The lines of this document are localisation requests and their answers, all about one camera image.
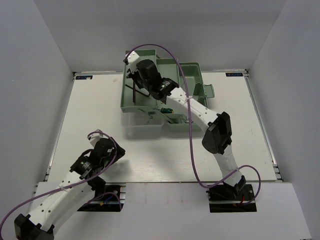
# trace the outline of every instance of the white table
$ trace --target white table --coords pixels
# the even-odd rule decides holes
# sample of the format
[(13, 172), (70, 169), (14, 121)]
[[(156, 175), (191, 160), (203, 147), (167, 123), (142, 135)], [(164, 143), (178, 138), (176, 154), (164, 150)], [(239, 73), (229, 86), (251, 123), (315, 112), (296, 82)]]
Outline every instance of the white table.
[[(36, 195), (58, 183), (40, 182)], [(252, 184), (254, 191), (257, 183)], [(38, 206), (43, 199), (34, 201)], [(210, 213), (197, 183), (127, 183), (121, 212), (76, 212), (55, 240), (300, 240), (310, 233), (291, 183), (262, 183), (257, 212)]]
[[(100, 129), (126, 150), (125, 156), (101, 175), (106, 182), (195, 182), (188, 133), (163, 130), (159, 138), (129, 139), (121, 125), (122, 74), (94, 75), (75, 80), (57, 143), (49, 182), (59, 182), (86, 149), (89, 132)], [(256, 167), (264, 181), (276, 180), (272, 157), (265, 143), (244, 77), (226, 77), (223, 72), (203, 73), (212, 84), (215, 98), (209, 108), (231, 117), (232, 149), (238, 166)], [(203, 134), (194, 134), (195, 164), (203, 181), (213, 182), (222, 174), (212, 154), (202, 144)], [(251, 169), (242, 169), (248, 181), (257, 180)]]

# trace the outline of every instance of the transparent bin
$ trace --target transparent bin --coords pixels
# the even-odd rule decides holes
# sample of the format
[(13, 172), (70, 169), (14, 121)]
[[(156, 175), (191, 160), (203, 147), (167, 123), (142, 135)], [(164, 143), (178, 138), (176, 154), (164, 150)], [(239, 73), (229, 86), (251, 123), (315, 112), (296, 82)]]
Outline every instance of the transparent bin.
[(163, 119), (153, 119), (143, 112), (122, 112), (121, 125), (130, 139), (154, 139), (161, 136)]

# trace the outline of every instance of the white wall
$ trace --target white wall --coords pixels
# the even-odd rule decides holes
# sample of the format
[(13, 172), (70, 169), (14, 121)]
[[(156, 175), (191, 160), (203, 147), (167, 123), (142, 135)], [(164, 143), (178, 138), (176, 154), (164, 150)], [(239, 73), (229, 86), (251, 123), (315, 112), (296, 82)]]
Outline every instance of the white wall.
[(123, 71), (124, 51), (145, 43), (209, 71), (251, 67), (286, 0), (34, 2), (74, 72)]
[(271, 146), (320, 240), (320, 1), (288, 1), (250, 70)]
[[(44, 179), (72, 72), (32, 0), (0, 3), (0, 220)], [(14, 239), (15, 212), (4, 226)]]

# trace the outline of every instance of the green object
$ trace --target green object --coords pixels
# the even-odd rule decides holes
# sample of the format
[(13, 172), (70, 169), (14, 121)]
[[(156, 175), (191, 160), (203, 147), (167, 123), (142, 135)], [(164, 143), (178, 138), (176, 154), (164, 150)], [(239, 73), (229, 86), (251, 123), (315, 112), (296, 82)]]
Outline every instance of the green object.
[[(170, 78), (180, 85), (185, 91), (185, 83), (182, 78), (182, 74), (178, 69), (178, 66), (172, 58), (159, 58), (156, 54), (155, 49), (149, 50), (136, 50), (135, 51), (141, 58), (141, 60), (150, 59), (163, 78)], [(214, 98), (215, 92), (213, 86), (204, 85), (200, 66), (196, 62), (181, 62), (180, 63), (189, 90), (189, 94), (193, 99), (199, 103), (208, 107), (208, 98)], [(133, 91), (126, 85), (132, 86), (133, 80), (126, 78), (127, 66), (123, 70), (123, 83), (122, 83), (122, 94), (121, 94), (121, 110), (124, 113), (144, 113), (150, 116), (151, 119), (166, 119), (168, 128), (172, 132), (186, 132), (189, 129), (189, 122), (187, 117), (179, 111), (173, 109), (169, 105), (162, 103), (161, 101), (155, 100), (153, 97), (145, 97), (142, 94), (136, 94), (135, 104), (133, 103)], [(195, 123), (192, 123), (193, 131), (201, 131), (200, 127)]]

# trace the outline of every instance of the purple cable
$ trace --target purple cable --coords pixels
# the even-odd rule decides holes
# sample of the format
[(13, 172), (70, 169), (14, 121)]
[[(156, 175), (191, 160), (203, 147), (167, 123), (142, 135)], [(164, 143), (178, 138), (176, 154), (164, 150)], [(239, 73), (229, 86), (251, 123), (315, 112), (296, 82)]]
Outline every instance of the purple cable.
[(111, 194), (111, 195), (115, 196), (115, 198), (116, 198), (117, 201), (119, 202), (119, 207), (120, 207), (120, 211), (121, 211), (122, 206), (121, 206), (120, 198), (118, 197), (117, 194), (115, 194), (114, 192), (111, 192), (111, 191), (102, 193), (102, 194), (100, 194), (99, 196), (96, 196), (95, 198), (92, 198), (90, 201), (88, 201), (87, 203), (83, 204), (82, 207), (87, 206), (89, 203), (91, 203), (91, 202), (93, 202), (93, 201), (95, 201), (95, 200), (97, 200), (97, 199), (100, 199), (100, 198), (103, 197), (104, 195), (108, 195), (108, 194)]
[[(115, 154), (114, 154), (113, 159), (112, 159), (111, 162), (108, 164), (108, 166), (106, 166), (101, 172), (97, 173), (96, 175), (94, 175), (94, 176), (92, 176), (92, 177), (89, 177), (88, 179), (84, 179), (84, 180), (82, 180), (82, 181), (80, 181), (80, 182), (77, 182), (77, 183), (73, 183), (73, 184), (64, 186), (64, 187), (63, 187), (64, 189), (69, 189), (69, 188), (78, 186), (78, 185), (80, 185), (80, 184), (86, 183), (86, 182), (88, 182), (88, 181), (90, 181), (90, 180), (98, 177), (99, 175), (103, 174), (103, 173), (114, 163), (114, 161), (115, 161), (115, 159), (116, 159), (116, 156), (117, 156), (117, 144), (116, 144), (115, 140), (114, 140), (112, 137), (110, 137), (109, 135), (107, 135), (106, 133), (101, 132), (101, 131), (93, 131), (93, 132), (90, 132), (90, 133), (88, 134), (88, 136), (90, 136), (90, 135), (92, 135), (92, 134), (102, 134), (102, 135), (106, 136), (107, 138), (109, 138), (109, 139), (114, 143)], [(43, 193), (43, 194), (40, 194), (40, 195), (38, 195), (38, 196), (32, 197), (32, 198), (30, 198), (30, 199), (28, 199), (28, 200), (20, 203), (19, 205), (15, 206), (11, 211), (9, 211), (9, 212), (7, 213), (7, 215), (5, 215), (5, 217), (2, 219), (2, 221), (1, 221), (1, 223), (0, 223), (0, 240), (4, 240), (4, 238), (2, 237), (2, 228), (3, 228), (4, 224), (5, 224), (5, 221), (7, 220), (7, 218), (8, 218), (15, 210), (17, 210), (18, 208), (22, 207), (23, 205), (25, 205), (25, 204), (27, 204), (27, 203), (30, 203), (30, 202), (33, 201), (33, 200), (42, 198), (42, 197), (44, 197), (44, 196), (46, 196), (46, 195), (58, 193), (58, 192), (60, 192), (60, 191), (62, 191), (62, 189), (61, 189), (61, 188), (57, 188), (57, 189), (54, 189), (54, 190), (45, 192), (45, 193)]]
[(140, 48), (140, 47), (144, 47), (144, 46), (156, 46), (156, 47), (159, 47), (163, 50), (165, 50), (172, 58), (173, 60), (175, 61), (175, 63), (178, 65), (178, 68), (181, 72), (181, 75), (182, 75), (182, 78), (183, 78), (183, 82), (184, 82), (184, 86), (185, 86), (185, 95), (187, 97), (187, 105), (188, 105), (188, 118), (189, 118), (189, 143), (190, 143), (190, 156), (191, 156), (191, 164), (192, 164), (192, 169), (193, 169), (193, 172), (194, 172), (194, 175), (195, 175), (195, 178), (197, 180), (197, 182), (200, 184), (201, 187), (205, 188), (205, 189), (210, 189), (210, 188), (213, 188), (215, 186), (217, 186), (218, 184), (221, 184), (223, 181), (225, 181), (227, 178), (229, 178), (232, 174), (234, 174), (235, 172), (237, 172), (238, 170), (242, 169), (242, 168), (251, 168), (253, 169), (257, 175), (258, 175), (258, 179), (259, 179), (259, 186), (258, 186), (258, 190), (255, 194), (255, 196), (253, 197), (252, 200), (242, 204), (242, 205), (247, 205), (249, 203), (251, 203), (252, 201), (254, 201), (256, 199), (256, 197), (258, 196), (259, 192), (260, 192), (260, 188), (261, 188), (261, 177), (260, 177), (260, 174), (258, 172), (258, 170), (251, 166), (251, 165), (242, 165), (240, 166), (238, 169), (235, 169), (233, 170), (232, 172), (230, 172), (227, 176), (225, 176), (224, 178), (222, 178), (220, 181), (217, 181), (216, 183), (212, 184), (212, 185), (204, 185), (199, 176), (198, 176), (198, 173), (197, 173), (197, 170), (196, 170), (196, 165), (195, 165), (195, 158), (194, 158), (194, 147), (193, 147), (193, 142), (192, 142), (192, 117), (191, 117), (191, 107), (190, 107), (190, 99), (189, 99), (189, 90), (188, 90), (188, 84), (187, 84), (187, 80), (186, 80), (186, 76), (185, 76), (185, 73), (179, 63), (179, 61), (177, 60), (177, 58), (175, 58), (171, 52), (166, 49), (165, 47), (161, 46), (161, 45), (158, 45), (158, 44), (154, 44), (154, 43), (150, 43), (150, 44), (142, 44), (142, 45), (139, 45), (139, 46), (136, 46), (134, 47), (132, 50), (129, 51), (129, 53), (125, 56), (124, 58), (124, 62), (127, 60), (128, 56), (136, 49)]

